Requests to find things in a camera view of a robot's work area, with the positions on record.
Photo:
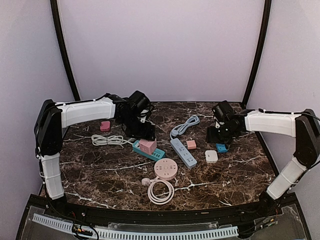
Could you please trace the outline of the pink square adapter plug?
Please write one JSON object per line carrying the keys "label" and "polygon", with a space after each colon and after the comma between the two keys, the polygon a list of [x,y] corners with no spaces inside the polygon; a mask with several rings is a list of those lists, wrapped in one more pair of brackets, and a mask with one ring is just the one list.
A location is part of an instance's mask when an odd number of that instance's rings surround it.
{"label": "pink square adapter plug", "polygon": [[111,129],[111,122],[110,121],[102,121],[100,123],[100,131],[101,132],[109,132]]}

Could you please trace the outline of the white charger plug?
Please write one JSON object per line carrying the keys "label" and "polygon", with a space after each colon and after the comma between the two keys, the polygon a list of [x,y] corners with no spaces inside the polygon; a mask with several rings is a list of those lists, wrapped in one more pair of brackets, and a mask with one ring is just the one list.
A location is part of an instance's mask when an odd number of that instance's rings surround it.
{"label": "white charger plug", "polygon": [[216,150],[206,150],[205,151],[205,161],[208,164],[213,164],[218,161],[218,153]]}

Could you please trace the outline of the pink charger plug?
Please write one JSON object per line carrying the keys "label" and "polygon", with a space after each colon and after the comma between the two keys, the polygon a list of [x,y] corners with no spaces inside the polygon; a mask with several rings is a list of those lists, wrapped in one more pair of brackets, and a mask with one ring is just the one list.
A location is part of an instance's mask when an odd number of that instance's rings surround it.
{"label": "pink charger plug", "polygon": [[197,144],[195,140],[188,140],[186,141],[187,149],[188,150],[193,150],[197,148]]}

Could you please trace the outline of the teal power strip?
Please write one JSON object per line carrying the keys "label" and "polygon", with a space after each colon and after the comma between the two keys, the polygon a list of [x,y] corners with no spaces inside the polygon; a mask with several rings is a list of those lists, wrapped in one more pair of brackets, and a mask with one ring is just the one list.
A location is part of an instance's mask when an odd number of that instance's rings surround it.
{"label": "teal power strip", "polygon": [[132,149],[134,152],[155,162],[165,158],[166,155],[163,150],[157,148],[156,139],[153,141],[145,139],[136,140],[132,145]]}

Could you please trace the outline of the grey-blue power strip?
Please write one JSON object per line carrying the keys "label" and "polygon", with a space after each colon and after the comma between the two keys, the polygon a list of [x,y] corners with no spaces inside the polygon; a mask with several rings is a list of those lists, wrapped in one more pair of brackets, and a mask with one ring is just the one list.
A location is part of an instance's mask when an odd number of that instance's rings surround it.
{"label": "grey-blue power strip", "polygon": [[178,138],[171,139],[170,145],[188,169],[192,169],[197,165],[197,160]]}

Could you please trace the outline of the pink round power strip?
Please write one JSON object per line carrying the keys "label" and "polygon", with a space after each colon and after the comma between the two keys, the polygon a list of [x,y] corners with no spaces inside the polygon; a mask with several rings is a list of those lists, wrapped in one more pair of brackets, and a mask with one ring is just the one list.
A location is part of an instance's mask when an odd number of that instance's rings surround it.
{"label": "pink round power strip", "polygon": [[170,181],[176,177],[178,165],[170,158],[162,158],[155,163],[154,173],[159,179]]}

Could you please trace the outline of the pink cube adapter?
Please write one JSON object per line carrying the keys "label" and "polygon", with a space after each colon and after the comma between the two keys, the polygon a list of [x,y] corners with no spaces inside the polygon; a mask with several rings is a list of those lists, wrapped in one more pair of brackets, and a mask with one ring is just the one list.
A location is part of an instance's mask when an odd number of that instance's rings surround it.
{"label": "pink cube adapter", "polygon": [[148,154],[151,155],[157,148],[157,140],[145,140],[141,139],[139,142],[139,149]]}

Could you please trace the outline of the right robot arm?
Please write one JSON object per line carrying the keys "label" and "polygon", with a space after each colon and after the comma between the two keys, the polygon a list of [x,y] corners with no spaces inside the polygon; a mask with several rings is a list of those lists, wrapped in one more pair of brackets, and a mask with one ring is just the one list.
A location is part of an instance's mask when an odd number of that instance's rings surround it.
{"label": "right robot arm", "polygon": [[255,205],[255,213],[260,217],[266,217],[273,211],[274,201],[320,162],[320,119],[312,109],[283,112],[260,108],[236,112],[232,107],[216,105],[212,111],[214,125],[206,129],[208,143],[229,144],[244,132],[270,133],[295,139],[291,160],[267,187],[268,197]]}

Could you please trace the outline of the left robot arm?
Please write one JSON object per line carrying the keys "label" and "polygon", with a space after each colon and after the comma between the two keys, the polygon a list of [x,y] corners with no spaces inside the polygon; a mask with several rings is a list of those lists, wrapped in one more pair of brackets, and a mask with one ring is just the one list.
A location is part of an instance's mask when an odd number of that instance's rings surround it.
{"label": "left robot arm", "polygon": [[89,100],[57,103],[47,99],[43,102],[34,125],[35,155],[41,164],[46,192],[53,200],[50,208],[58,217],[67,218],[71,213],[70,206],[60,199],[64,196],[60,170],[63,129],[95,120],[114,119],[128,138],[153,141],[155,126],[141,121],[151,115],[153,108],[146,95],[138,90],[125,98],[106,93]]}

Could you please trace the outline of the blue cube plug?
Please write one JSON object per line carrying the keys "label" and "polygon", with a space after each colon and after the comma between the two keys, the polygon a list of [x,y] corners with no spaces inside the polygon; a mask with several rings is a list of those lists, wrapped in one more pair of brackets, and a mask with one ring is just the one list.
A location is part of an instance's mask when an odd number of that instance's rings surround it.
{"label": "blue cube plug", "polygon": [[217,143],[216,149],[218,153],[227,153],[229,151],[228,146],[222,143]]}

